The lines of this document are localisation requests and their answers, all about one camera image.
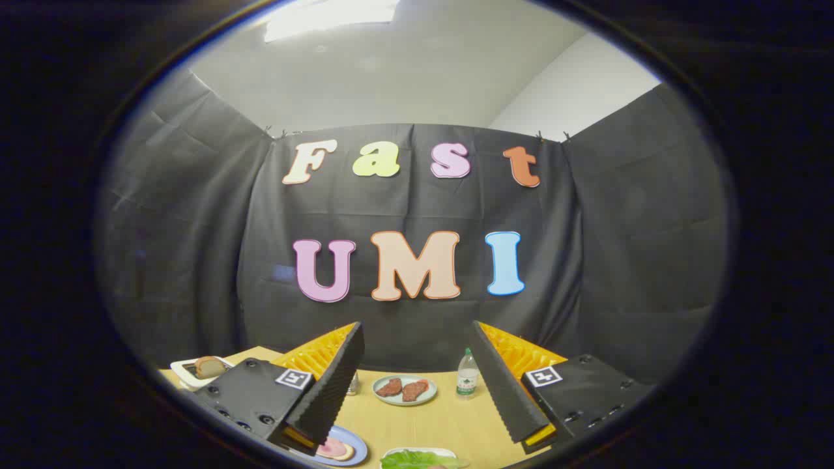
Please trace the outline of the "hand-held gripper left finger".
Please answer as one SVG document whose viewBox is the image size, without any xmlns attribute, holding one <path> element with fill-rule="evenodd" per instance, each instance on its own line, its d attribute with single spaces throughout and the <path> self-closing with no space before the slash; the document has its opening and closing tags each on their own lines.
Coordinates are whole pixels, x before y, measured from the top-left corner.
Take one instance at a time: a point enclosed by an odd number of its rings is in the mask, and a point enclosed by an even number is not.
<svg viewBox="0 0 834 469">
<path fill-rule="evenodd" d="M 247 357 L 186 398 L 238 433 L 313 456 L 336 423 L 364 355 L 361 322 L 275 360 Z"/>
</svg>

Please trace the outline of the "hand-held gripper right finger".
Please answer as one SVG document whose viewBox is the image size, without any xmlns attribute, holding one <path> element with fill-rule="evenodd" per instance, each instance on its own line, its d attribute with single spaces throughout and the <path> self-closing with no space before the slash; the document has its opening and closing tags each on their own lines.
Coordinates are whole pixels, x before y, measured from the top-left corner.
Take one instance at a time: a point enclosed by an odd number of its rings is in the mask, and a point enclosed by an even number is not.
<svg viewBox="0 0 834 469">
<path fill-rule="evenodd" d="M 593 354 L 565 358 L 478 320 L 468 347 L 510 439 L 527 454 L 599 433 L 655 389 Z"/>
</svg>

